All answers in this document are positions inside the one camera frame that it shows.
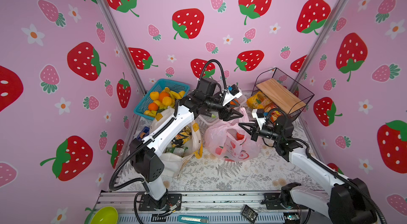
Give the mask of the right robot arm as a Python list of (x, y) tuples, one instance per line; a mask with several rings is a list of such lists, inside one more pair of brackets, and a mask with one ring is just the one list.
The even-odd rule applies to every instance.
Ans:
[(251, 140), (273, 140), (277, 154), (313, 178), (323, 192), (313, 191), (301, 183), (282, 187), (279, 202), (284, 208), (301, 205), (314, 210), (334, 224), (374, 224), (387, 222), (379, 206), (371, 198), (367, 185), (359, 178), (351, 179), (314, 158), (310, 146), (293, 138), (293, 124), (286, 113), (271, 123), (271, 113), (262, 109), (252, 112), (253, 122), (239, 123)]

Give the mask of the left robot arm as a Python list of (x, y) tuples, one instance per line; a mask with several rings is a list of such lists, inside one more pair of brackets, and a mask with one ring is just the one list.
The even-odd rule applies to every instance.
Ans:
[[(237, 85), (224, 85), (224, 88), (215, 94), (216, 86), (217, 81), (214, 79), (199, 79), (197, 88), (192, 93), (177, 100), (174, 110), (168, 118), (164, 119), (164, 123), (155, 131), (150, 132), (143, 139), (143, 142), (138, 144), (135, 150), (115, 169), (109, 182), (109, 190), (117, 191), (134, 182), (143, 182), (145, 190), (151, 198), (155, 201), (165, 199), (167, 188), (161, 177), (164, 164), (160, 157), (176, 135), (198, 116), (211, 115), (211, 111), (217, 112), (218, 117), (223, 121), (230, 121), (243, 116), (230, 107), (231, 101), (242, 96), (242, 90)], [(118, 174), (129, 161), (132, 161), (133, 168), (142, 177), (116, 186)]]

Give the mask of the red tomato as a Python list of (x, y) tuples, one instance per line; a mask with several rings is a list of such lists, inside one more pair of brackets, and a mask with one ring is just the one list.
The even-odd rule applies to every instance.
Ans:
[(241, 141), (245, 138), (244, 134), (240, 134), (240, 133), (236, 133), (236, 140), (237, 141)]

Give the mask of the green Fox's candy bag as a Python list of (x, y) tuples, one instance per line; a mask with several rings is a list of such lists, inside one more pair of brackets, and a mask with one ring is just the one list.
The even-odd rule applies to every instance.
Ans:
[(174, 154), (179, 157), (183, 157), (188, 147), (172, 147), (166, 148), (166, 153)]

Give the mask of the pink plastic grocery bag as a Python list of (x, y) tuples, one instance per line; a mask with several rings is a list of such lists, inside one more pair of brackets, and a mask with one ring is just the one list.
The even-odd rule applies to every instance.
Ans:
[[(241, 107), (239, 112), (243, 114), (242, 118), (227, 122), (219, 120), (205, 132), (204, 148), (219, 159), (242, 162), (258, 157), (261, 152), (262, 142), (251, 140), (251, 136), (238, 125), (249, 122), (246, 109)], [(244, 134), (245, 138), (237, 141), (236, 133)]]

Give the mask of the white canvas tote bag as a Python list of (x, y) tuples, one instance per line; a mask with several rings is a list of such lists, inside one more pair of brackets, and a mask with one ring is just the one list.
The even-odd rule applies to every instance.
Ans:
[(163, 175), (177, 177), (182, 168), (195, 153), (199, 153), (202, 138), (199, 125), (196, 121), (184, 126), (167, 143), (160, 143), (162, 155), (160, 159), (164, 164)]

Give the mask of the black yellow snack bag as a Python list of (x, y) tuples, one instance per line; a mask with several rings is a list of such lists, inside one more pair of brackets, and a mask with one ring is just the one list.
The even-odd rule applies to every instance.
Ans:
[(192, 130), (188, 126), (185, 126), (173, 139), (172, 147), (183, 147), (192, 138)]

